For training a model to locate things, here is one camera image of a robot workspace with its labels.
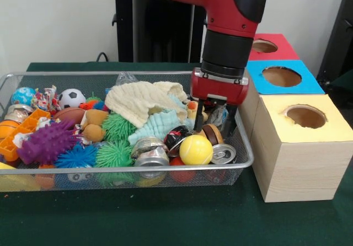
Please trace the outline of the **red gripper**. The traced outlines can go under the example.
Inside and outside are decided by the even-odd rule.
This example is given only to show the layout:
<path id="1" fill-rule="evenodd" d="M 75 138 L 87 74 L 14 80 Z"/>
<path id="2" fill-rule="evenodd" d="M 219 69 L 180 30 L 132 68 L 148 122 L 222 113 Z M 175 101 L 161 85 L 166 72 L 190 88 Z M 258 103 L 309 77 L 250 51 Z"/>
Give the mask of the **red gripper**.
<path id="1" fill-rule="evenodd" d="M 204 101 L 219 102 L 228 104 L 228 114 L 221 128 L 221 135 L 224 140 L 232 137 L 237 124 L 236 113 L 238 107 L 244 102 L 249 88 L 249 78 L 241 77 L 235 79 L 223 78 L 203 72 L 200 67 L 195 67 L 191 74 L 191 96 L 198 98 L 197 111 L 195 116 L 194 131 L 200 132 L 204 123 L 203 106 Z"/>

